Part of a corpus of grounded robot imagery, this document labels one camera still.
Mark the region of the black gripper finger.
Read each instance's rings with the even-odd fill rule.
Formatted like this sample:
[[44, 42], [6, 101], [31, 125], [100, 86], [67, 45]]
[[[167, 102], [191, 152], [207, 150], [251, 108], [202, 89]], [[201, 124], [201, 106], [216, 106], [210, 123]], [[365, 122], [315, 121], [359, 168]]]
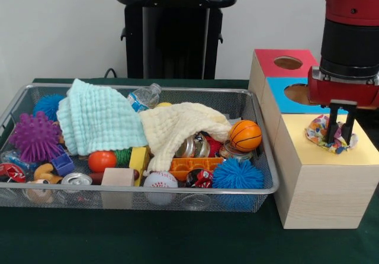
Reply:
[[338, 105], [330, 104], [330, 115], [327, 125], [327, 133], [326, 133], [326, 143], [334, 142], [334, 135], [338, 129], [337, 117], [338, 117]]
[[347, 145], [350, 145], [352, 129], [355, 121], [355, 106], [345, 105], [343, 109], [348, 112], [347, 118], [343, 126], [341, 127], [341, 135], [346, 141]]

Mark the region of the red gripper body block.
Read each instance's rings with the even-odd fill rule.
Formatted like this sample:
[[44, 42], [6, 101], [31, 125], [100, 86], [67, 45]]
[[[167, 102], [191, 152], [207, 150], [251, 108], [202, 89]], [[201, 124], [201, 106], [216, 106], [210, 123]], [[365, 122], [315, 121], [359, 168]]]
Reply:
[[308, 98], [314, 104], [354, 105], [361, 109], [378, 108], [378, 76], [363, 81], [325, 75], [318, 67], [308, 72]]

